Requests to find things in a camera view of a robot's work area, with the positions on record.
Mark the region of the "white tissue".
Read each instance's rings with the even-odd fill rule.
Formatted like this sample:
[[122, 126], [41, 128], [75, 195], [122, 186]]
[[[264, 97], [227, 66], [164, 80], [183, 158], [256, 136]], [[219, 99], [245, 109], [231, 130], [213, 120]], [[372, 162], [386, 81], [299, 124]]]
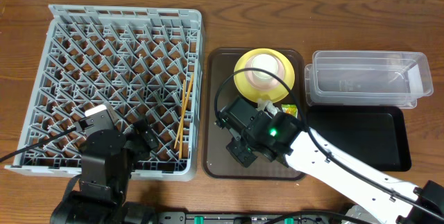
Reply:
[[258, 99], [257, 102], [257, 111], [264, 111], [269, 116], [274, 117], [278, 112], [280, 112], [280, 109], [276, 106], [274, 106], [273, 102], [270, 100], [262, 100], [261, 98]]

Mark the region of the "wooden chopstick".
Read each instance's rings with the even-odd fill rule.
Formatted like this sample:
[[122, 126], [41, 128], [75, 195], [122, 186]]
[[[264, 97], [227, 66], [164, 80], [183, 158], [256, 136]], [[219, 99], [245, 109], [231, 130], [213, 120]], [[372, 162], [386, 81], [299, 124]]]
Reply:
[[178, 139], [178, 145], [179, 145], [179, 154], [178, 158], [179, 160], [182, 159], [182, 141], [183, 141], [183, 123], [184, 123], [184, 116], [185, 116], [185, 96], [186, 96], [186, 79], [183, 80], [183, 90], [182, 90], [182, 105], [181, 105], [181, 119], [180, 119], [180, 126], [179, 126], [179, 139]]
[[[191, 75], [191, 79], [190, 79], [190, 82], [188, 84], [187, 93], [186, 93], [186, 96], [185, 96], [185, 112], [187, 111], [188, 101], [189, 101], [189, 98], [191, 96], [191, 89], [192, 89], [193, 81], [194, 81], [194, 74]], [[179, 139], [179, 137], [177, 136], [174, 148], [176, 148], [176, 146], [178, 146], [178, 139]]]

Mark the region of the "yellow green snack wrapper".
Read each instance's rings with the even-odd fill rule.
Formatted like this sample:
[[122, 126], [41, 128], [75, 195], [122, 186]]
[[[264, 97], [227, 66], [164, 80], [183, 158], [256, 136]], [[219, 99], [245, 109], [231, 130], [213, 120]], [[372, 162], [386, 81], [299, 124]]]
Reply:
[[298, 108], [294, 104], [282, 104], [282, 111], [286, 114], [290, 114], [291, 116], [297, 118], [298, 117]]

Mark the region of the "white cup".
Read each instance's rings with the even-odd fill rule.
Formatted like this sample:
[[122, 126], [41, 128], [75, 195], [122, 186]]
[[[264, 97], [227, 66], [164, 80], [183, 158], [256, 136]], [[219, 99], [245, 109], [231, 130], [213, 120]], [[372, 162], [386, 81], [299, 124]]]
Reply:
[[[265, 70], [274, 75], [277, 75], [279, 71], [278, 60], [274, 56], [269, 54], [256, 55], [251, 61], [251, 67]], [[258, 81], [267, 81], [272, 79], [272, 76], [261, 71], [253, 71], [253, 77]]]

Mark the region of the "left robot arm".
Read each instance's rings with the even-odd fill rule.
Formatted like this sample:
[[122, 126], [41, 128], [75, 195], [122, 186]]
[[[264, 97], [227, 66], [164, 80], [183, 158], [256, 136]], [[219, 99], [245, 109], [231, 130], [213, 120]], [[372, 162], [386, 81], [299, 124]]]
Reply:
[[76, 123], [85, 131], [80, 146], [81, 173], [70, 179], [51, 223], [157, 223], [152, 207], [126, 200], [131, 173], [138, 161], [160, 145], [148, 119], [140, 117], [122, 133], [106, 113]]

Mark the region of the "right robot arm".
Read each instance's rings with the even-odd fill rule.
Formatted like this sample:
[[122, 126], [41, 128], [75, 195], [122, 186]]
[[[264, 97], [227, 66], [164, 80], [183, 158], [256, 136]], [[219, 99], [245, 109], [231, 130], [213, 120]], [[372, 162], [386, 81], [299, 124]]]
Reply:
[[232, 155], [248, 166], [256, 155], [329, 185], [362, 206], [380, 223], [442, 223], [443, 187], [424, 187], [391, 177], [337, 148], [304, 121], [283, 112], [270, 117], [220, 113], [219, 123], [233, 136]]

